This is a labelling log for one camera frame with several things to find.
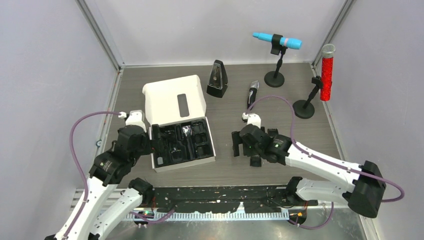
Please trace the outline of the black clipper comb guard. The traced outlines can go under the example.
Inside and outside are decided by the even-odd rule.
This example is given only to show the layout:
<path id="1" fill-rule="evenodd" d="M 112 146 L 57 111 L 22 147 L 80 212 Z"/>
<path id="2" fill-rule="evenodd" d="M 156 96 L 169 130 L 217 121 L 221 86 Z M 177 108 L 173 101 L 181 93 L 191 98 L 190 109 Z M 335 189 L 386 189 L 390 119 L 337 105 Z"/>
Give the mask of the black clipper comb guard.
<path id="1" fill-rule="evenodd" d="M 262 166 L 262 159 L 258 155 L 254 155 L 250 157 L 249 165 L 251 167 L 260 168 Z"/>
<path id="2" fill-rule="evenodd" d="M 271 137 L 274 138 L 275 136 L 277 136 L 279 134 L 278 129 L 276 128 L 268 128 L 267 129 L 267 134 Z"/>

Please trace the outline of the white box with black tray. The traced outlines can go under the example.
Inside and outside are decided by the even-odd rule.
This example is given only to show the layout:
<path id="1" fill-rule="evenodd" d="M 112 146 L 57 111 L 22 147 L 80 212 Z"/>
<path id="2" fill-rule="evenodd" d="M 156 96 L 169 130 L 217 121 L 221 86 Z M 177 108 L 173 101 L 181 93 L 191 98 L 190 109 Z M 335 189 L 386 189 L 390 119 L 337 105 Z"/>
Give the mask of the white box with black tray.
<path id="1" fill-rule="evenodd" d="M 152 168 L 171 171 L 211 163 L 216 151 L 206 117 L 206 100 L 198 75 L 147 83 L 142 88 L 145 115 L 150 124 L 160 127 L 162 151 L 152 151 Z M 157 158 L 163 158 L 158 165 Z"/>

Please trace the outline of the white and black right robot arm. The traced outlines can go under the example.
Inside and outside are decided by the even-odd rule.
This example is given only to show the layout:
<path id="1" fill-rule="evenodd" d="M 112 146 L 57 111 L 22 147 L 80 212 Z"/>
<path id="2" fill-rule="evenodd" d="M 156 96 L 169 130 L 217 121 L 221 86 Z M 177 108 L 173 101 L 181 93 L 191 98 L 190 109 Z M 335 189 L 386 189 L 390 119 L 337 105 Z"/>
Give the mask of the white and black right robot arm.
<path id="1" fill-rule="evenodd" d="M 313 181 L 292 177 L 286 186 L 285 198 L 291 205 L 309 200 L 346 204 L 352 211 L 367 218 L 376 218 L 383 201 L 386 183 L 379 167 L 371 161 L 364 164 L 342 161 L 311 150 L 281 135 L 277 129 L 265 130 L 248 124 L 231 133 L 233 155 L 259 157 L 269 163 L 303 169 L 324 178 Z"/>

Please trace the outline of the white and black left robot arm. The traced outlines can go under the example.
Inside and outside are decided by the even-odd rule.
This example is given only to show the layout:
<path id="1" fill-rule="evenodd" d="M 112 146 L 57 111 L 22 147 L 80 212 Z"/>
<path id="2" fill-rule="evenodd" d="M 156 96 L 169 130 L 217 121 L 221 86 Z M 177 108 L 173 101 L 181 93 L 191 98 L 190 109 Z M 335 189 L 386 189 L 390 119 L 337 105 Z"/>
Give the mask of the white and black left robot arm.
<path id="1" fill-rule="evenodd" d="M 123 177 L 130 173 L 140 156 L 152 152 L 145 128 L 126 125 L 118 130 L 112 147 L 98 155 L 89 171 L 87 189 L 70 217 L 48 240 L 104 240 L 134 208 L 148 207 L 154 199 L 154 187 L 137 177 L 130 181 L 123 195 L 104 213 L 100 213 Z"/>

